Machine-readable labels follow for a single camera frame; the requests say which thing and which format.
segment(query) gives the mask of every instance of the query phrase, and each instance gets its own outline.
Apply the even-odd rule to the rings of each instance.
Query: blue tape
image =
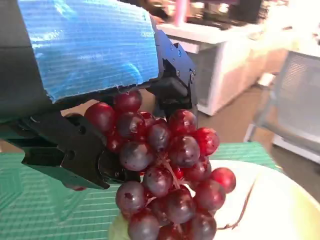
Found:
[[[116,0],[18,0],[52,102],[158,76],[149,13]]]

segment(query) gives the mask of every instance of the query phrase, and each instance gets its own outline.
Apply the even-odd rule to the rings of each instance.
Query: table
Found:
[[[21,164],[23,153],[0,153],[0,239],[107,240],[118,215],[108,190],[74,192],[60,181]],[[216,160],[236,160],[277,169],[256,142],[221,144]]]

